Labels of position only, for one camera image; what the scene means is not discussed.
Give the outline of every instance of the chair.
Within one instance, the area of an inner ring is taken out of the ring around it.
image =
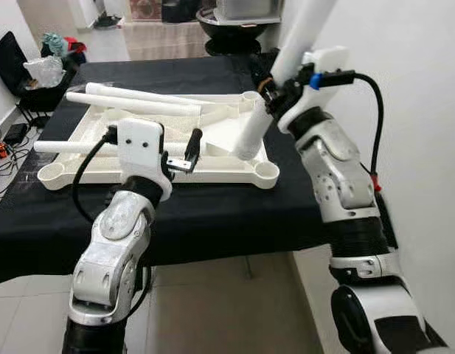
[[[71,66],[65,67],[64,65],[66,73],[58,86],[26,90],[27,82],[31,76],[23,66],[25,62],[27,62],[26,56],[14,34],[9,31],[0,40],[0,77],[9,91],[20,98],[16,105],[28,123],[41,128],[48,118],[40,117],[39,112],[44,112],[47,117],[47,112],[55,110],[76,71]],[[30,119],[27,118],[25,111],[30,115]],[[33,118],[30,112],[35,112],[38,117]]]

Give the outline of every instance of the white plastic bag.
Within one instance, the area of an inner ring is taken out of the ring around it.
[[[56,87],[64,75],[62,60],[59,57],[37,58],[24,63],[24,68],[38,81],[38,87]]]

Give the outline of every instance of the white tube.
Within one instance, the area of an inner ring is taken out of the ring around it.
[[[102,107],[126,109],[144,114],[162,114],[165,116],[199,116],[200,105],[175,105],[173,103],[160,103],[130,98],[97,96],[96,94],[79,94],[67,92],[66,99],[71,102],[99,105]]]
[[[271,75],[279,87],[297,74],[302,56],[313,46],[337,0],[300,2],[301,7],[271,68]]]
[[[169,94],[153,94],[151,92],[127,90],[126,88],[117,88],[104,86],[100,83],[87,83],[87,94],[97,94],[100,96],[133,98],[135,100],[152,101],[160,103],[175,103],[178,105],[209,105],[211,102],[193,100],[191,98],[170,96]]]
[[[37,141],[34,143],[34,149],[38,153],[89,153],[97,142],[52,142]],[[185,142],[167,142],[164,149],[171,156],[184,156],[187,143]],[[206,144],[201,142],[201,154],[206,151]],[[117,145],[104,144],[98,154],[117,155]]]
[[[297,74],[302,56],[314,44],[336,2],[337,0],[301,1],[285,44],[271,68],[271,75],[279,87]],[[253,159],[272,120],[273,117],[266,113],[264,102],[259,100],[235,144],[233,154],[242,160]]]

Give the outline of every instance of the table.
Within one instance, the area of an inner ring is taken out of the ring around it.
[[[115,86],[161,94],[237,94],[253,89],[245,58],[190,58],[81,66],[73,86]],[[86,112],[63,100],[41,140],[68,139]],[[267,154],[281,175],[272,190],[247,184],[176,184],[160,204],[146,263],[292,251],[326,243],[313,188],[289,136],[271,127]],[[55,154],[32,151],[0,203],[0,282],[27,274],[69,274],[87,247],[90,224],[78,214],[70,188],[47,190],[38,170]],[[96,215],[107,185],[83,185],[81,202]]]

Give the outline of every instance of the white plastic tray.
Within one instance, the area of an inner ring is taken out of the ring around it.
[[[230,154],[244,122],[255,104],[260,104],[256,92],[229,95],[180,95],[215,103],[198,117],[162,117],[132,114],[116,109],[90,106],[68,139],[69,142],[97,142],[106,127],[124,117],[138,117],[161,122],[165,126],[165,142],[186,145],[193,128],[203,131],[205,146],[193,173],[176,173],[174,183],[244,183],[262,189],[272,188],[279,168],[268,160],[262,144],[251,161],[242,161]],[[184,149],[176,149],[172,157],[182,157]],[[85,158],[79,153],[60,153],[55,160],[38,172],[38,179],[49,190],[59,190],[73,182],[74,175]],[[80,183],[119,183],[120,167],[116,154],[98,153],[86,168]]]

